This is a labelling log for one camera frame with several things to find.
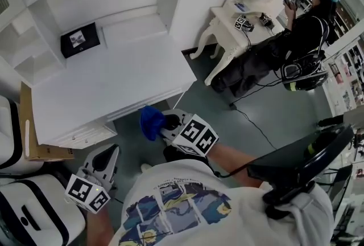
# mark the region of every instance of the smartphone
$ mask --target smartphone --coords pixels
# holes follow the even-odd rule
[[[290,0],[283,0],[284,3],[289,7],[291,8],[291,1]]]

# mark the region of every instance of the hand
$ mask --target hand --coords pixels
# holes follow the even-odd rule
[[[286,16],[288,19],[295,19],[296,18],[296,8],[295,5],[290,3],[289,6],[283,2],[284,11],[286,12]]]

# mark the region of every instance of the person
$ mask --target person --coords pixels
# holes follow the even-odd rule
[[[173,150],[167,147],[164,153],[175,161],[154,166],[136,180],[115,235],[106,207],[96,215],[88,212],[87,246],[329,245],[332,206],[318,185],[279,207],[290,215],[274,220],[264,211],[262,182],[246,170],[234,175],[242,187],[228,188],[206,159],[178,151],[181,157]],[[219,143],[208,157],[227,172],[255,159]]]
[[[212,80],[212,88],[221,93],[229,87],[235,97],[241,97],[270,71],[279,70],[289,52],[292,52],[291,58],[298,59],[318,48],[326,29],[330,30],[329,26],[334,22],[336,2],[337,0],[312,0],[310,11],[297,18],[294,4],[288,6],[284,3],[288,18],[286,29],[233,59]]]
[[[360,105],[357,108],[344,112],[341,115],[321,120],[317,123],[317,126],[319,128],[325,128],[327,126],[340,124],[351,125],[354,129],[359,130],[359,133],[362,133],[364,129],[364,105]]]

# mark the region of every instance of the blue printed pattern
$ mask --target blue printed pattern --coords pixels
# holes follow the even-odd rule
[[[163,205],[154,196],[145,196],[126,210],[126,231],[119,246],[153,246],[168,235],[197,227],[202,223],[201,216],[207,224],[214,224],[231,212],[225,194],[201,183],[171,183],[161,187],[159,193]]]

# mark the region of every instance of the curved table leg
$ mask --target curved table leg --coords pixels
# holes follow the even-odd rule
[[[233,60],[235,55],[238,53],[239,49],[232,48],[230,51],[225,51],[220,62],[216,65],[214,70],[210,73],[210,75],[205,79],[205,85],[210,86],[212,79],[219,74],[223,69],[226,68],[227,65]]]
[[[211,34],[213,33],[213,26],[209,26],[201,35],[200,41],[198,42],[198,49],[196,52],[194,52],[193,54],[190,54],[189,57],[192,60],[195,60],[195,58],[197,58],[198,56],[201,55],[202,51],[204,50],[204,47],[207,43],[207,40],[209,39],[209,37],[211,36]]]
[[[221,45],[217,44],[216,49],[215,49],[215,53],[212,56],[210,56],[210,59],[215,59],[217,57],[220,48],[221,48]]]

